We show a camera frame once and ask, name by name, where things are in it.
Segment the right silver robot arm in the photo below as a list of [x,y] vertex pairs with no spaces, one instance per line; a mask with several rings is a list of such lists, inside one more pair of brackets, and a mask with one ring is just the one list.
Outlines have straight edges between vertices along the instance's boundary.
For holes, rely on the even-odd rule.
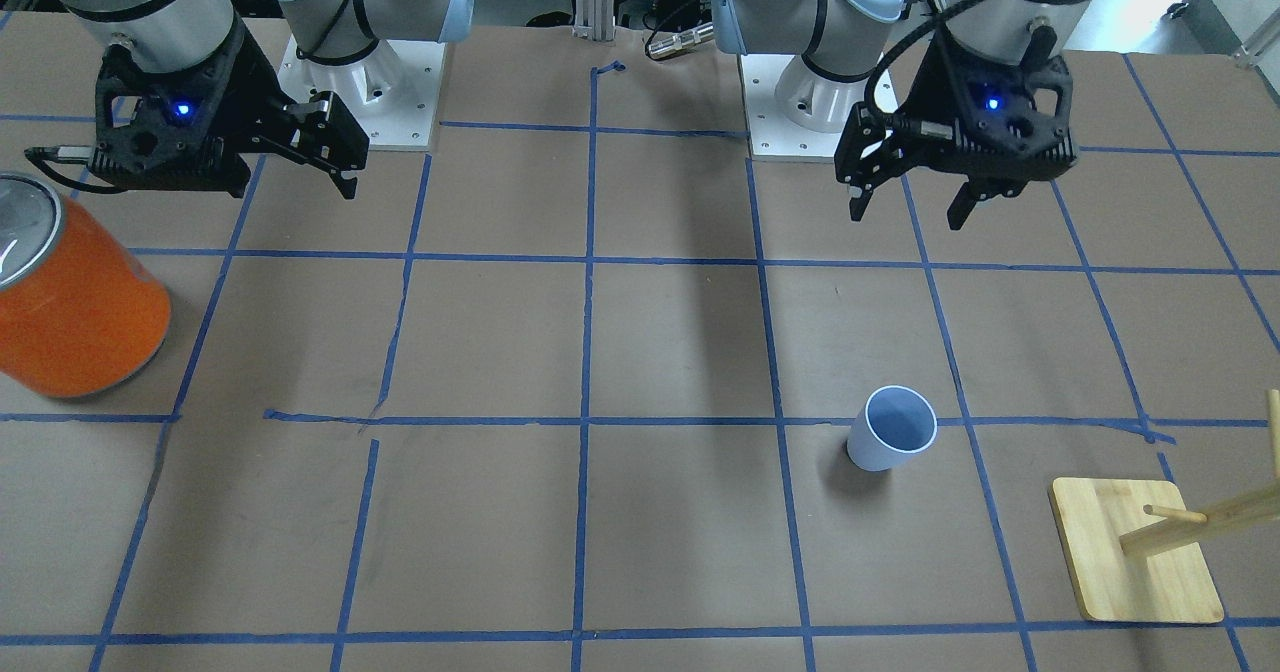
[[407,106],[397,40],[454,44],[474,0],[274,0],[308,78],[288,93],[232,0],[58,0],[102,46],[95,136],[24,156],[63,186],[227,192],[242,198],[247,154],[324,172],[347,201],[366,166],[370,113]]

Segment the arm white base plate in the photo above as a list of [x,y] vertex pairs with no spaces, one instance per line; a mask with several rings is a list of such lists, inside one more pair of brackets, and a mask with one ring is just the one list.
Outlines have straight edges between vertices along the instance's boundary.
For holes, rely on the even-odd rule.
[[383,40],[369,58],[325,67],[297,56],[289,38],[278,69],[298,102],[334,92],[369,136],[371,151],[429,152],[436,128],[449,44]]
[[801,54],[739,58],[750,156],[756,163],[832,163],[867,79],[836,81]]

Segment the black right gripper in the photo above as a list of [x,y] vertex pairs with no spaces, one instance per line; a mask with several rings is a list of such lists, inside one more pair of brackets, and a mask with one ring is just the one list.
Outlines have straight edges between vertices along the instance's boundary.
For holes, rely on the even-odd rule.
[[127,47],[109,46],[95,83],[95,143],[88,170],[125,192],[244,195],[242,154],[278,154],[357,195],[370,138],[333,90],[293,101],[243,22],[204,61],[146,72]]

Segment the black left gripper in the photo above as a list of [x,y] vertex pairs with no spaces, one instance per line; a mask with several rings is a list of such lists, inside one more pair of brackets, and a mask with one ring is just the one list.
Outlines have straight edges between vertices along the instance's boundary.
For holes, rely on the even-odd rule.
[[1034,31],[1023,58],[1004,63],[942,31],[899,111],[855,102],[835,152],[851,220],[863,220],[879,186],[915,166],[966,177],[947,207],[950,230],[961,230],[979,204],[1016,198],[1032,180],[1075,166],[1073,78],[1053,51],[1057,40],[1053,31]]

